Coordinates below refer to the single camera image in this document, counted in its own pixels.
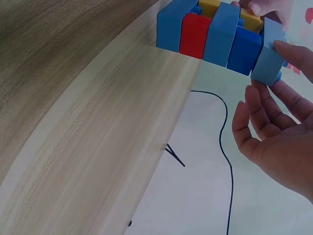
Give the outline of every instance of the building block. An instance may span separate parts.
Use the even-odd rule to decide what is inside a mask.
[[[205,42],[211,19],[188,13],[182,21],[179,52],[198,59],[203,58]]]
[[[221,1],[219,0],[199,0],[199,6],[202,8],[202,15],[213,18],[219,8]]]
[[[244,28],[251,32],[259,32],[263,29],[264,21],[259,16],[254,16],[245,9],[241,9],[240,18],[245,21]]]
[[[203,60],[226,67],[236,34],[240,8],[221,2],[207,34]]]
[[[282,25],[265,17],[262,37],[264,41],[263,48],[252,71],[251,78],[272,86],[285,62],[273,46],[274,40],[285,40]]]
[[[227,68],[248,76],[258,59],[261,49],[261,36],[238,26]]]
[[[182,20],[189,12],[201,13],[198,0],[173,0],[158,13],[157,47],[179,52]]]
[[[240,26],[241,28],[243,28],[244,27],[244,23],[245,23],[245,21],[243,19],[239,18],[237,26]]]

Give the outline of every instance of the red block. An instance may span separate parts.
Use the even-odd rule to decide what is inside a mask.
[[[205,42],[212,19],[188,13],[182,20],[180,54],[203,59]]]

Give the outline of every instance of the fingernail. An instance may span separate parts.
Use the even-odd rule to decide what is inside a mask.
[[[250,3],[250,8],[251,8],[251,10],[253,11],[253,13],[255,15],[258,15],[261,12],[261,7],[257,3],[251,2]]]

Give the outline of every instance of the blue block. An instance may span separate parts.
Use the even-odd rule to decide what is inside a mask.
[[[265,17],[262,37],[264,45],[252,71],[251,78],[265,85],[272,86],[285,62],[273,46],[274,40],[285,40],[282,25]]]
[[[244,24],[245,24],[244,19],[239,18],[237,25],[243,28],[243,27],[244,27]]]
[[[203,60],[226,67],[239,15],[239,7],[221,2],[209,27]]]
[[[156,46],[179,52],[181,25],[189,13],[201,13],[199,0],[173,0],[157,15]]]
[[[259,34],[240,26],[237,27],[227,68],[248,76],[258,59],[261,49],[262,38]]]

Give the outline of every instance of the wooden table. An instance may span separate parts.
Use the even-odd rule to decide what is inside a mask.
[[[169,1],[0,3],[0,234],[125,232],[200,66]]]

